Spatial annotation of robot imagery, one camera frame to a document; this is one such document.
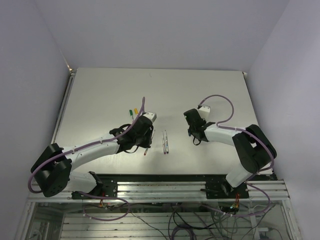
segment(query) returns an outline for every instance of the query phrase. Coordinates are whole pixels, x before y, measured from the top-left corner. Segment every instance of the aluminum frame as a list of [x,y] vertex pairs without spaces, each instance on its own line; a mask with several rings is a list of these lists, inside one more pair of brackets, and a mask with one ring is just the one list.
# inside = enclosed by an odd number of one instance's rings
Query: aluminum frame
[[[55,126],[52,143],[59,133],[60,125],[66,109],[68,98],[71,92],[73,81],[77,70],[72,70],[68,81],[65,95],[59,111],[57,123]],[[118,182],[117,197],[126,199],[129,203],[169,203],[169,202],[233,202],[234,199],[207,199],[206,194],[200,191],[205,188],[204,181],[194,182]],[[290,196],[283,180],[276,181],[249,181],[250,184],[264,190],[270,197],[271,201],[281,201],[284,219],[289,227],[289,234],[292,240],[302,240],[301,231],[298,221],[294,215]],[[248,186],[249,198],[240,199],[241,202],[266,201],[266,196],[250,186]],[[47,198],[42,194],[30,193],[18,226],[15,240],[24,240],[28,234],[32,217],[34,215],[37,203],[99,203],[98,199],[74,200],[71,198],[70,191],[63,191],[56,196]]]

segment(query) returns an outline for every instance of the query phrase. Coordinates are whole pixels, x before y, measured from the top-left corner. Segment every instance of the white table surface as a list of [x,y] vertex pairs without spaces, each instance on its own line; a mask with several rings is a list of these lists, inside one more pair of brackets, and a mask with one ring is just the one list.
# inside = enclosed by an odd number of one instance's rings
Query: white table surface
[[[183,113],[196,108],[212,94],[228,97],[234,104],[233,118],[225,126],[258,124],[241,71],[79,68],[71,88],[56,142],[72,146],[95,139],[113,128],[131,123],[129,109],[156,112],[155,136],[145,149],[101,157],[76,169],[98,174],[228,174],[239,162],[236,149],[219,142],[193,145]],[[229,103],[214,97],[209,120],[228,118]],[[170,153],[164,155],[162,131],[168,133]]]

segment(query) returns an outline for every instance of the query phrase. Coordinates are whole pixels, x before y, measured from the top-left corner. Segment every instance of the gray wall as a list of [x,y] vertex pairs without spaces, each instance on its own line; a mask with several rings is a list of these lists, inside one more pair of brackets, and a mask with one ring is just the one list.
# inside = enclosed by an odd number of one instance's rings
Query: gray wall
[[289,0],[36,0],[71,68],[248,71]]
[[320,1],[291,0],[248,74],[306,240],[319,239]]
[[13,239],[30,168],[50,143],[69,70],[33,0],[0,6],[0,233]]

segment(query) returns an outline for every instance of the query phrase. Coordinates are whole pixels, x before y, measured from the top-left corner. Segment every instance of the white enclosure wall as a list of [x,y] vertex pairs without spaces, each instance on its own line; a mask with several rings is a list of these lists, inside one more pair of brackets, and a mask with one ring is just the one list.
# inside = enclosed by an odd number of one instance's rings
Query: white enclosure wall
[[69,69],[33,0],[0,4],[0,233],[14,238],[30,168],[50,143]]
[[289,0],[36,0],[71,68],[247,72]]
[[319,239],[319,13],[318,0],[290,0],[247,81],[306,240]]

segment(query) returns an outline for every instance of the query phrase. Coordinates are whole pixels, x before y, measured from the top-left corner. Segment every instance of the glass panel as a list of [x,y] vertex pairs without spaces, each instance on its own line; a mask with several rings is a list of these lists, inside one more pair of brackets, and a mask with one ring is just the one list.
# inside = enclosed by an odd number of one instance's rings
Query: glass panel
[[[233,204],[216,202],[210,207],[233,213]],[[266,205],[266,201],[241,202],[235,216],[261,211]],[[127,210],[123,204],[39,203],[25,240],[169,240],[169,234],[175,240],[290,240],[281,201],[251,217],[228,217],[200,203],[134,203],[131,213],[114,221],[89,217],[111,220]]]

